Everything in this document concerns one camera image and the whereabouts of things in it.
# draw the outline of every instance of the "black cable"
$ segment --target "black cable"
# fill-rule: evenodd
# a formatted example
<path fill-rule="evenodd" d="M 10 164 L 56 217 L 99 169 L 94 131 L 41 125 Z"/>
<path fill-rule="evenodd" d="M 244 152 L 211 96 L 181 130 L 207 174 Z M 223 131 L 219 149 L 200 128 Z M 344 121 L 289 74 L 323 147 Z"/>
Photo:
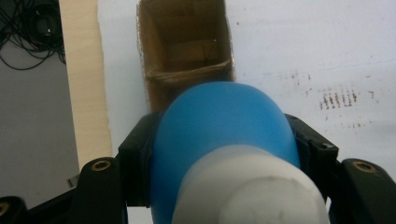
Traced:
<path fill-rule="evenodd" d="M 31 67 L 19 68 L 8 63 L 4 55 L 0 55 L 0 60 L 6 66 L 21 71 L 39 66 L 55 53 L 62 63 L 66 63 L 59 3 L 51 1 L 38 5 L 34 0 L 13 2 L 15 10 L 12 15 L 0 8 L 0 21 L 6 25 L 0 33 L 0 50 L 9 41 L 40 62 Z"/>

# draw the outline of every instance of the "white plastic cap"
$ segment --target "white plastic cap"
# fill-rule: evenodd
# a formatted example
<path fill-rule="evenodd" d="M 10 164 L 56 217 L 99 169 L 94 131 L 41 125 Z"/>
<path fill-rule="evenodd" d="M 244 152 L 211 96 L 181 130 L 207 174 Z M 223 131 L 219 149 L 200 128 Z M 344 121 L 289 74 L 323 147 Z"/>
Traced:
<path fill-rule="evenodd" d="M 301 170 L 252 146 L 220 147 L 198 160 L 179 190 L 173 224 L 329 223 Z"/>

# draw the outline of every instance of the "gray floor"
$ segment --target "gray floor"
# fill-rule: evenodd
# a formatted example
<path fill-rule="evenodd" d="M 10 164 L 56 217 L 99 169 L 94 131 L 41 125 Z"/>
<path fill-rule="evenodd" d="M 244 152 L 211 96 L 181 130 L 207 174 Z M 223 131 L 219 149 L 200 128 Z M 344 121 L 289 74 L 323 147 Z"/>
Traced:
<path fill-rule="evenodd" d="M 1 55 L 18 67 L 36 62 L 10 44 Z M 77 174 L 66 66 L 57 55 L 23 72 L 0 62 L 0 197 L 31 208 L 68 191 Z"/>

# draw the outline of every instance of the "cardboard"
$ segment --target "cardboard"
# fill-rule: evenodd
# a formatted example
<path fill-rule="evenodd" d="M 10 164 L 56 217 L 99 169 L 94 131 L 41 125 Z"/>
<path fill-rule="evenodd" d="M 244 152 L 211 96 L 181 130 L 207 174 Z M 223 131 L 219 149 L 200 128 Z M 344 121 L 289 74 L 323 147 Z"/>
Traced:
<path fill-rule="evenodd" d="M 164 111 L 194 85 L 234 81 L 222 0 L 141 0 L 137 32 L 151 111 Z"/>

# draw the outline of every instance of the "wooden board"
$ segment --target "wooden board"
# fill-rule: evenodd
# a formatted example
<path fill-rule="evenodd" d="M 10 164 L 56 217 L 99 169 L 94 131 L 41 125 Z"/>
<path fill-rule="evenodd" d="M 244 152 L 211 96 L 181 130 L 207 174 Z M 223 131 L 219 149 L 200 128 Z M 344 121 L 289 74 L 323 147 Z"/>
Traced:
<path fill-rule="evenodd" d="M 60 0 L 79 167 L 111 155 L 96 0 Z"/>

